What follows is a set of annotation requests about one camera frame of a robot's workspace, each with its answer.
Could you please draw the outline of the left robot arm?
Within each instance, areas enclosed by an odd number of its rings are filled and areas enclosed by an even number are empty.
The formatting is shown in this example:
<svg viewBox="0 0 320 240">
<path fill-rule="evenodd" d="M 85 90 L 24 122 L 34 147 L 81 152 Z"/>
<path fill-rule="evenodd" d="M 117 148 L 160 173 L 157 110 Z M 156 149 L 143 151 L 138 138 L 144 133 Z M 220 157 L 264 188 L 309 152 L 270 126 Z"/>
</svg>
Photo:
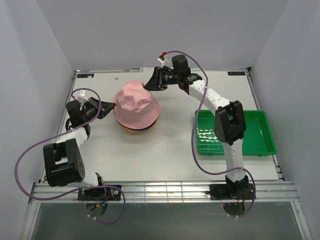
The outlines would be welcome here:
<svg viewBox="0 0 320 240">
<path fill-rule="evenodd" d="M 65 129 L 68 133 L 43 147 L 45 174 L 51 187 L 89 187 L 88 193 L 95 200 L 100 200 L 106 195 L 103 178 L 97 172 L 86 173 L 80 146 L 91 135 L 89 122 L 95 117 L 105 118 L 115 106 L 114 102 L 99 102 L 94 97 L 72 100 L 66 104 L 69 118 L 65 123 Z"/>
</svg>

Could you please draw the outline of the yellow bucket hat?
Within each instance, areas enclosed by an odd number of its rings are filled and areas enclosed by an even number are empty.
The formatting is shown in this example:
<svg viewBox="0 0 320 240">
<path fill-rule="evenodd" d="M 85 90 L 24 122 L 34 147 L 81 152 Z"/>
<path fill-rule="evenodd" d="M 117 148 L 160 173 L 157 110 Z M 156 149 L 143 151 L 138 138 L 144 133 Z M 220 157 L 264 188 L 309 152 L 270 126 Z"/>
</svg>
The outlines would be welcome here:
<svg viewBox="0 0 320 240">
<path fill-rule="evenodd" d="M 151 131 L 151 129 L 130 129 L 130 128 L 123 128 L 127 133 L 131 135 L 143 135 Z"/>
</svg>

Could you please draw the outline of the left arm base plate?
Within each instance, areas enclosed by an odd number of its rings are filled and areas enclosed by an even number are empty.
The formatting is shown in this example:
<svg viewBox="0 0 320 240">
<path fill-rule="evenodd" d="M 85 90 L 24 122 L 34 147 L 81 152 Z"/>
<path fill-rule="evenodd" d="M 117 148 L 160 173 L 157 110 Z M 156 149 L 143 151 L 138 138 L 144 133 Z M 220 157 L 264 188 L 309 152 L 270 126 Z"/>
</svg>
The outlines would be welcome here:
<svg viewBox="0 0 320 240">
<path fill-rule="evenodd" d="M 84 191 L 79 190 L 77 195 L 78 201 L 119 201 L 122 194 L 119 189 L 121 185 L 113 185 L 113 187 L 90 188 Z"/>
</svg>

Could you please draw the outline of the blue beanie hat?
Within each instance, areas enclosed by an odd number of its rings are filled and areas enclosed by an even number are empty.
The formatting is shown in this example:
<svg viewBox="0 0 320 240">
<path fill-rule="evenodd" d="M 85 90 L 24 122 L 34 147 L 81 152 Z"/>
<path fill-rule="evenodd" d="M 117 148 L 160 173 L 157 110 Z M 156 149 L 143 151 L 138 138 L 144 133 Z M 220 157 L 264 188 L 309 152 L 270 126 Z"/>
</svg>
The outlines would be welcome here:
<svg viewBox="0 0 320 240">
<path fill-rule="evenodd" d="M 127 129 L 135 130 L 135 131 L 143 131 L 151 128 L 155 122 L 158 120 L 159 115 L 145 115 L 145 116 L 131 116 L 124 117 L 118 116 L 116 117 L 116 121 L 124 126 Z"/>
</svg>

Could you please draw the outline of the pink hat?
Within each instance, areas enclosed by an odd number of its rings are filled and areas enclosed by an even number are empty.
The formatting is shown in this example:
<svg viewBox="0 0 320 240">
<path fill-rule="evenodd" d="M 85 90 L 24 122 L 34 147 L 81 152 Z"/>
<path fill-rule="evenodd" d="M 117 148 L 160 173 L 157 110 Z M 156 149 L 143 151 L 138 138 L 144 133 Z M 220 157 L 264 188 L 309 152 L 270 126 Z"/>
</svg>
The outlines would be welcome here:
<svg viewBox="0 0 320 240">
<path fill-rule="evenodd" d="M 160 105 L 153 94 L 144 89 L 144 83 L 131 80 L 121 87 L 113 98 L 116 103 L 113 109 L 115 117 L 143 117 L 160 115 Z"/>
</svg>

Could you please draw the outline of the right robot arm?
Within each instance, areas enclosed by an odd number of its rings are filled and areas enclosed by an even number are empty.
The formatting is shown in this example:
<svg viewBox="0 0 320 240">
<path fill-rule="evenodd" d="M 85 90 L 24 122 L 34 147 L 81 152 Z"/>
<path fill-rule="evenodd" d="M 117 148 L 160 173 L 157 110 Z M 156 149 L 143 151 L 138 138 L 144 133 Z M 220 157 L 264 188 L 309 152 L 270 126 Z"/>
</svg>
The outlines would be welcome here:
<svg viewBox="0 0 320 240">
<path fill-rule="evenodd" d="M 169 67 L 166 53 L 163 52 L 157 59 L 161 66 L 154 68 L 152 77 L 144 86 L 148 91 L 164 91 L 169 85 L 177 85 L 189 96 L 199 100 L 200 106 L 205 106 L 214 115 L 214 134 L 222 143 L 226 170 L 225 184 L 221 192 L 232 199 L 244 194 L 249 185 L 248 176 L 244 170 L 243 139 L 245 136 L 246 121 L 242 104 L 230 101 L 209 87 L 207 74 L 200 76 L 193 73 L 188 64 L 189 55 L 178 51 L 172 57 L 172 67 Z"/>
</svg>

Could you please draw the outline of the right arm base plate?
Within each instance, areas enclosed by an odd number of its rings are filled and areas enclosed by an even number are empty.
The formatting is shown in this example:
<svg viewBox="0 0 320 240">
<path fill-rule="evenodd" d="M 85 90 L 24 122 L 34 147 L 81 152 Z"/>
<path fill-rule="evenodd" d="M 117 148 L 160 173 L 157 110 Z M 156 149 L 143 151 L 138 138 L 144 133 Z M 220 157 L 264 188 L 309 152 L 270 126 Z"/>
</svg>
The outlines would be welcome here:
<svg viewBox="0 0 320 240">
<path fill-rule="evenodd" d="M 245 197 L 246 200 L 255 199 L 254 186 L 248 185 L 239 189 L 233 189 L 228 184 L 210 184 L 209 190 L 205 191 L 206 195 L 210 196 L 211 200 L 238 200 Z"/>
</svg>

